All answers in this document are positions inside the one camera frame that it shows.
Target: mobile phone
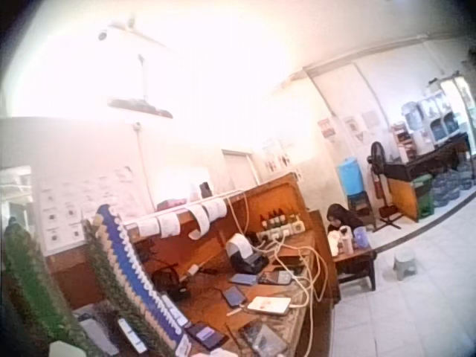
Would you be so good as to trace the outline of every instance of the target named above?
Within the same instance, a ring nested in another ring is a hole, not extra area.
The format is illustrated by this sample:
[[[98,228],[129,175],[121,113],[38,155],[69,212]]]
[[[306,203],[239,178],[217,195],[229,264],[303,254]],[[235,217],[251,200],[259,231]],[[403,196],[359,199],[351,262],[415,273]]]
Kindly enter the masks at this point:
[[[207,350],[215,350],[228,341],[228,336],[209,327],[204,322],[197,322],[191,327],[185,328],[192,338]]]
[[[303,273],[303,270],[304,270],[304,266],[287,266],[287,268],[288,268],[290,271],[292,271],[292,273],[293,273],[294,275],[297,275],[297,276],[298,276],[298,275],[301,275],[301,274]],[[282,271],[282,270],[285,271],[285,269],[284,269],[283,266],[276,266],[276,267],[273,269],[273,271]]]
[[[292,276],[287,271],[265,271],[258,278],[259,284],[264,285],[289,285]]]
[[[288,348],[288,344],[260,320],[248,322],[238,333],[260,357],[274,357]]]
[[[239,305],[246,302],[246,296],[236,286],[226,289],[222,294],[231,308],[239,307]]]
[[[254,285],[258,281],[257,275],[251,274],[235,274],[231,279],[230,282],[233,284],[240,284],[240,285]]]
[[[298,255],[285,255],[284,257],[278,257],[285,266],[299,266],[302,261]],[[273,266],[280,266],[281,263],[274,260]]]

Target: woman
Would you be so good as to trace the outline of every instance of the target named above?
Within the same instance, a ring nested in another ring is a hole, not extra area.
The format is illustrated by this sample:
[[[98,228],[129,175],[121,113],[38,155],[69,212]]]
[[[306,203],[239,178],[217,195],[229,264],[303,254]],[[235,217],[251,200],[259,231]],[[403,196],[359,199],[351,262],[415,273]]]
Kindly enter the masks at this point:
[[[346,210],[341,205],[334,203],[327,210],[327,220],[330,222],[327,233],[338,231],[343,225],[348,225],[352,232],[357,227],[364,227],[364,223],[352,212]]]

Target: black fan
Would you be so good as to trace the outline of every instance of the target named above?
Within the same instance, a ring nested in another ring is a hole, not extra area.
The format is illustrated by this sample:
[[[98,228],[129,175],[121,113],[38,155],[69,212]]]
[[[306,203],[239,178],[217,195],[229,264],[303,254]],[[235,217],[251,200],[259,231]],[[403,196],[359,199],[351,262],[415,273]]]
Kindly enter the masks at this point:
[[[382,227],[378,227],[375,231],[378,231],[388,225],[391,225],[395,228],[401,229],[398,225],[395,225],[394,222],[402,218],[402,214],[397,216],[394,219],[390,219],[390,216],[398,213],[398,209],[394,205],[389,205],[387,203],[387,197],[382,186],[382,180],[380,175],[383,175],[385,172],[385,150],[382,144],[378,141],[375,141],[370,147],[370,156],[367,158],[367,162],[372,165],[372,181],[375,189],[375,196],[377,199],[383,199],[384,205],[379,208],[380,220],[384,223]]]

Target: plastic stool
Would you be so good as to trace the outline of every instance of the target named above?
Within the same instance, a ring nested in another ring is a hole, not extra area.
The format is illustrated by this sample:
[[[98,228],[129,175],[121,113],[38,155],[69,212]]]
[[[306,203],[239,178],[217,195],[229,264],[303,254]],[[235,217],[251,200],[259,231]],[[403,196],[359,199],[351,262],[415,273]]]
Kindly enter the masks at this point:
[[[366,191],[347,196],[347,206],[349,206],[349,210],[355,213],[365,225],[372,225],[374,230],[377,229],[372,205],[370,204],[369,196]]]
[[[393,260],[393,270],[396,271],[396,278],[403,280],[405,273],[416,274],[417,272],[417,259],[414,251],[409,248],[399,249],[395,253]]]

